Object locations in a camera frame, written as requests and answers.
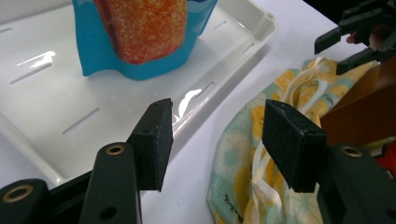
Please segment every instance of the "white plastic tray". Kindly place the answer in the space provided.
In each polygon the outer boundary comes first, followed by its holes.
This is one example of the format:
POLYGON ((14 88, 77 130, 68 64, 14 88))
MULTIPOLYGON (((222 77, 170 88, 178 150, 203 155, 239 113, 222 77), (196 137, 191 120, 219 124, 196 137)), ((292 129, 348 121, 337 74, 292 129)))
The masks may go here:
POLYGON ((241 80, 276 32, 249 0, 219 0, 189 61, 134 81, 84 77, 72 6, 0 26, 0 134, 55 185, 91 170, 98 149, 125 141, 147 107, 174 102, 173 155, 241 80))

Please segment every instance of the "yellow floral cloth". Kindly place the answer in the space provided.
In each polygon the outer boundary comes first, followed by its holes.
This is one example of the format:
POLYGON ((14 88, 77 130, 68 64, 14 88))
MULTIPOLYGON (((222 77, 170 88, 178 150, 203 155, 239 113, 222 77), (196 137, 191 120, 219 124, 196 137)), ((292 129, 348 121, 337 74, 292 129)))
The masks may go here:
POLYGON ((217 223, 322 223, 317 193, 295 193, 262 145, 266 99, 297 108, 319 127, 319 118, 375 63, 337 76, 326 58, 290 69, 248 102, 221 136, 207 200, 217 223))

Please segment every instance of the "screw hole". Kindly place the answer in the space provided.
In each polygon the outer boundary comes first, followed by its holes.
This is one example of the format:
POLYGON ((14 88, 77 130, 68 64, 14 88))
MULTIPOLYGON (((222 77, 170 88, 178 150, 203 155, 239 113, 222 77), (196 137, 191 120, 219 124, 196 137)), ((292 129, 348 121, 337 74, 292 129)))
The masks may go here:
POLYGON ((102 210, 100 213, 99 217, 102 220, 109 220, 113 218, 117 213, 117 209, 115 207, 108 207, 102 210))
POLYGON ((119 155, 123 152, 124 147, 121 146, 114 146, 114 147, 110 147, 106 150, 106 153, 110 156, 115 156, 115 155, 119 155))
POLYGON ((356 148, 353 147, 344 147, 342 148, 343 152, 351 157, 361 157, 362 154, 356 148))
POLYGON ((19 200, 24 199, 33 191, 33 186, 31 185, 22 185, 18 186, 14 189, 9 190, 3 196, 3 202, 5 203, 15 203, 19 200))

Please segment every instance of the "orange granular food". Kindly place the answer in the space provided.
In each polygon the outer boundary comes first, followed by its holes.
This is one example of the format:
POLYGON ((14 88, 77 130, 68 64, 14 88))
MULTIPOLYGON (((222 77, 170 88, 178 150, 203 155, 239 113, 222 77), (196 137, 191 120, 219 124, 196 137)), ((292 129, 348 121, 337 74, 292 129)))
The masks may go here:
POLYGON ((186 0, 94 0, 113 49, 121 60, 160 59, 184 41, 186 0))

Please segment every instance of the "snack bag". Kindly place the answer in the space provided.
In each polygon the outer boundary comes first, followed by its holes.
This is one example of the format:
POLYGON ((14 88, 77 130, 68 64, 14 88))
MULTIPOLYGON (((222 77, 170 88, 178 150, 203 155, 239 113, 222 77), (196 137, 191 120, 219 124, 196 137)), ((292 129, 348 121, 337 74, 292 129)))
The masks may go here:
POLYGON ((73 0, 84 76, 142 80, 185 63, 217 0, 73 0))

